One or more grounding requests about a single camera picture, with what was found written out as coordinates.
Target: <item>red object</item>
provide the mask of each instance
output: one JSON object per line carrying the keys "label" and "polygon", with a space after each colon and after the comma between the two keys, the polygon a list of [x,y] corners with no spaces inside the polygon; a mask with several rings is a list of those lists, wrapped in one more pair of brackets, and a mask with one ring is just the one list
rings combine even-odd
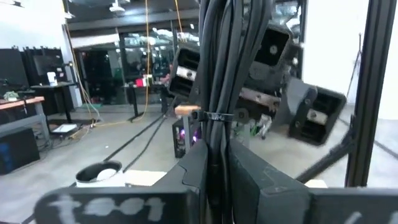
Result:
{"label": "red object", "polygon": [[144,82],[142,81],[141,78],[136,80],[136,85],[137,85],[137,87],[143,87],[144,86]]}

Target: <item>black box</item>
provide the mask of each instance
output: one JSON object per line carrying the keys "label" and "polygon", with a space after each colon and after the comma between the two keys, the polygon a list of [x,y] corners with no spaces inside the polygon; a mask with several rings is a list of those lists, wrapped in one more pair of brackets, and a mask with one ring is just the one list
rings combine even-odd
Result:
{"label": "black box", "polygon": [[[192,122],[190,122],[191,129],[194,128]],[[185,130],[182,119],[174,122],[172,125],[173,132],[173,142],[174,142],[174,156],[179,159],[182,158],[185,153]],[[201,128],[197,128],[196,131],[193,132],[192,137],[192,145],[201,138]]]}
{"label": "black box", "polygon": [[0,134],[0,175],[40,159],[31,128],[19,128]]}

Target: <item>cable tie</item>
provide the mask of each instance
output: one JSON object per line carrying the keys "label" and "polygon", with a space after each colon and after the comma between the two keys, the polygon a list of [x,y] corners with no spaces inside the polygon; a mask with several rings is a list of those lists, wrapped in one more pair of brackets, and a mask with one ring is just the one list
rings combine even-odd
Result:
{"label": "cable tie", "polygon": [[204,122],[204,121],[208,121],[208,120],[232,122],[234,119],[233,114],[212,113],[212,112],[206,112],[206,111],[202,111],[202,110],[192,111],[191,116],[195,121],[199,121],[199,122]]}

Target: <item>cable bundle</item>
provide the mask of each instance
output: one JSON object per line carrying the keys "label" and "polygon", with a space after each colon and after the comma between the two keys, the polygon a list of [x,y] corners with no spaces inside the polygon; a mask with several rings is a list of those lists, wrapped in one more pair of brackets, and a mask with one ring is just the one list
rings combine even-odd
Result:
{"label": "cable bundle", "polygon": [[[271,19],[273,1],[251,0],[247,28],[242,0],[201,0],[199,4],[201,109],[233,114]],[[203,139],[210,149],[207,194],[214,224],[233,223],[227,162],[230,132],[230,123],[203,123]]]}

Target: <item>concrete floor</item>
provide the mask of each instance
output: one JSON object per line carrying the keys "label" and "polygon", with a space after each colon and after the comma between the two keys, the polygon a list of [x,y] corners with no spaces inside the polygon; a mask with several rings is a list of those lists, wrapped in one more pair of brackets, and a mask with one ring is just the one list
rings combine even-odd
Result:
{"label": "concrete floor", "polygon": [[[101,117],[106,123],[124,121],[132,116],[132,108],[129,106],[103,106],[100,108]],[[20,223],[32,214],[37,199],[59,187],[66,187],[73,183],[74,174],[81,168],[94,162],[102,161],[115,149],[124,144],[128,139],[137,134],[151,121],[160,115],[160,108],[150,105],[148,113],[135,123],[123,123],[114,126],[95,128],[81,141],[67,146],[53,149],[44,155],[44,158],[25,169],[18,170],[9,175],[0,177],[0,221]],[[341,115],[342,120],[349,118],[350,108]],[[72,114],[72,118],[89,118],[84,109],[78,109]],[[147,152],[132,169],[168,171],[177,160],[174,158],[172,145],[172,123],[169,118],[160,128],[155,140],[149,146]],[[390,125],[398,121],[380,121],[376,139],[390,151],[398,152],[398,141],[393,134]],[[146,131],[142,136],[133,141],[128,147],[116,154],[114,160],[124,165],[133,160],[142,151],[147,140],[153,133],[156,125]],[[271,163],[276,168],[290,175],[297,176],[308,166],[324,156],[329,148],[337,144],[343,137],[347,125],[339,121],[328,140],[322,147],[313,147],[286,139],[276,133],[269,133],[265,141],[253,138],[250,148],[261,158]],[[319,179],[323,179],[329,187],[342,187],[344,185],[346,159],[339,161],[333,167],[323,173]],[[391,154],[386,153],[380,146],[375,145],[371,170],[369,175],[370,187],[398,187],[398,178],[395,171],[398,170],[398,162]]]}

